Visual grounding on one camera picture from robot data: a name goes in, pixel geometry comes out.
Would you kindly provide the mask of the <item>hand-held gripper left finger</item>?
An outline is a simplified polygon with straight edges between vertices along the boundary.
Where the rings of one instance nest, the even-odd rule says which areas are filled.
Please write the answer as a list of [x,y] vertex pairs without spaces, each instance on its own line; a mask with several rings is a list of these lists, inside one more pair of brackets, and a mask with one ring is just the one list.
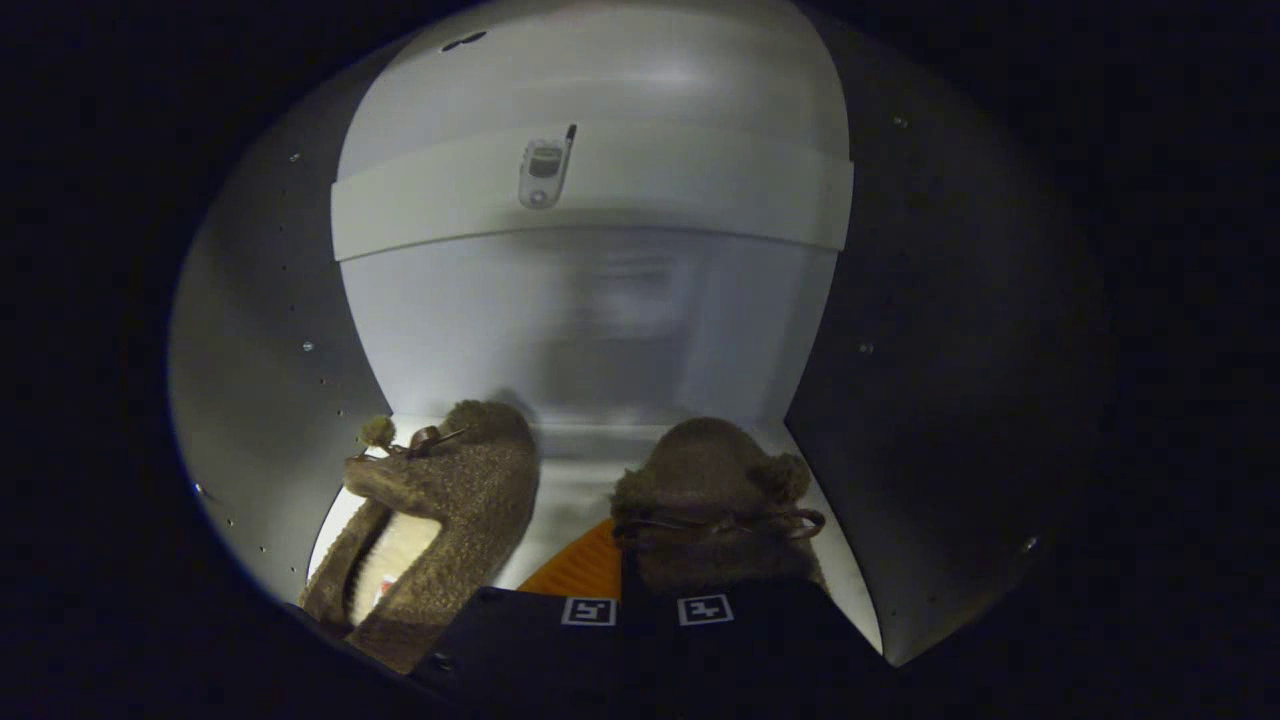
[[513,589],[484,585],[410,674],[457,719],[616,719],[623,561],[599,521]]

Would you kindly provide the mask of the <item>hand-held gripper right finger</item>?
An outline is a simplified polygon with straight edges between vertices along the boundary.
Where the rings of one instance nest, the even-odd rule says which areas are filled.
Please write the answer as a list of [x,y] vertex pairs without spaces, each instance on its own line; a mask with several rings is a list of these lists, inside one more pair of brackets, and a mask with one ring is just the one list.
[[815,583],[627,594],[623,719],[884,719],[888,665]]

